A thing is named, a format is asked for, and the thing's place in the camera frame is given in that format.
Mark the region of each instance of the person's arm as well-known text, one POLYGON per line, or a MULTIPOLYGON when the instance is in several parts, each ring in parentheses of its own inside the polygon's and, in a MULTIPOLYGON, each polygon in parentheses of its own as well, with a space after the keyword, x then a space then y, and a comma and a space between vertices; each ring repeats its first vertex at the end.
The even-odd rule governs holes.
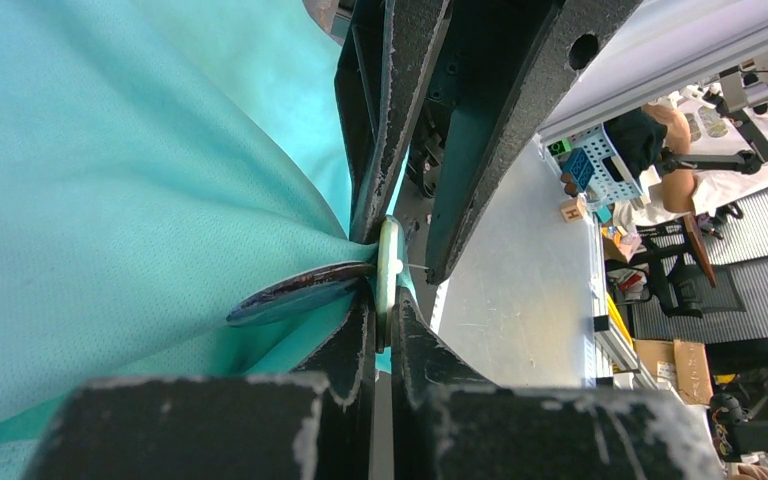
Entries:
MULTIPOLYGON (((643 111, 656 122, 667 127, 667 138, 664 143, 676 155, 690 153, 690 125, 687 118, 678 110, 660 105, 644 105, 643 111)), ((696 179, 693 171, 678 169, 664 175, 661 182, 664 208, 672 213, 695 213, 693 207, 693 192, 696 190, 696 179)))
POLYGON ((730 480, 768 480, 768 468, 758 465, 738 465, 737 475, 730 480))

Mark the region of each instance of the blue plastic basket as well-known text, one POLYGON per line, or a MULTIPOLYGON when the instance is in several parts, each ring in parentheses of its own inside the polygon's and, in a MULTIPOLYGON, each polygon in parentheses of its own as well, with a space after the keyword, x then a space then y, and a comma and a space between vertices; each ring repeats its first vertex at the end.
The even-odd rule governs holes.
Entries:
POLYGON ((631 176, 631 172, 623 163, 602 124, 588 128, 569 137, 572 148, 581 148, 593 165, 595 172, 587 185, 592 192, 588 208, 598 209, 605 205, 620 201, 633 200, 643 196, 640 184, 631 176), (603 162, 613 162, 623 181, 616 181, 611 176, 603 162))

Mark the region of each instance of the cardboard box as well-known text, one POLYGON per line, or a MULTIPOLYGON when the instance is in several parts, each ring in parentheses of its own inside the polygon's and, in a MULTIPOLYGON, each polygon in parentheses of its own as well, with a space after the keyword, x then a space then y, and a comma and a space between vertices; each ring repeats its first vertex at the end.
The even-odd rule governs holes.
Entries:
POLYGON ((714 389, 704 344, 637 340, 634 345, 649 374, 670 382, 685 404, 708 405, 714 389))
POLYGON ((641 242, 640 235, 636 233, 614 235, 613 237, 602 233, 602 249, 605 251, 605 258, 623 263, 628 263, 631 260, 641 242))

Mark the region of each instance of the teal cloth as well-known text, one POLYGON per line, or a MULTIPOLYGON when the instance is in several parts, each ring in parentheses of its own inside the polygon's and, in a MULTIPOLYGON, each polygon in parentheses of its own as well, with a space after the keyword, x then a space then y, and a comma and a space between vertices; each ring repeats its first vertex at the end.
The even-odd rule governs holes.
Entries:
POLYGON ((299 0, 0 0, 0 478, 87 377, 286 371, 342 321, 224 327, 374 258, 344 233, 338 55, 299 0))

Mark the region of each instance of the desk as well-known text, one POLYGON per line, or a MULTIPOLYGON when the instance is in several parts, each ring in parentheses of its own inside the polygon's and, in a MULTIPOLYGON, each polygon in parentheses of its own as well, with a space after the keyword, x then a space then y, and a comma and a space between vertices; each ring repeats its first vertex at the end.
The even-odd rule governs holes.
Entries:
POLYGON ((503 385, 581 387, 595 376, 588 365, 598 368, 593 315, 600 297, 607 313, 601 234, 587 221, 564 221, 559 208, 569 197, 559 176, 557 164, 529 143, 449 280, 440 337, 503 385))

